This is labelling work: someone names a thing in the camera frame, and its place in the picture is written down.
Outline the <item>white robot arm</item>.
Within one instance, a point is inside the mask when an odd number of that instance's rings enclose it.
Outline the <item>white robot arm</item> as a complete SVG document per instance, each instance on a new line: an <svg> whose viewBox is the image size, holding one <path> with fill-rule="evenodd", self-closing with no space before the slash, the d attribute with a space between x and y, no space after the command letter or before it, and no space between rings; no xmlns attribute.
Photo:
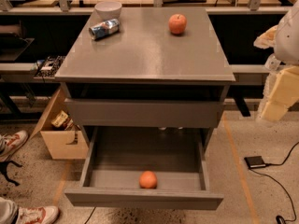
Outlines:
<svg viewBox="0 0 299 224"><path fill-rule="evenodd" d="M278 25L258 36L253 45L274 49L264 65L270 74L264 84L258 121L276 122L299 101L299 1Z"/></svg>

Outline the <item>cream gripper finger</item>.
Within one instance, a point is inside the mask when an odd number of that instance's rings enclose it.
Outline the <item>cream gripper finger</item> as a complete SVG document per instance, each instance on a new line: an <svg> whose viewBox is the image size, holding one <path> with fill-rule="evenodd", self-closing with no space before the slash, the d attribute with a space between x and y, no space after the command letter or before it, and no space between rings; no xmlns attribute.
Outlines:
<svg viewBox="0 0 299 224"><path fill-rule="evenodd" d="M299 67L287 66L271 72L264 84L263 99L258 108L258 121L276 122L299 101Z"/></svg>

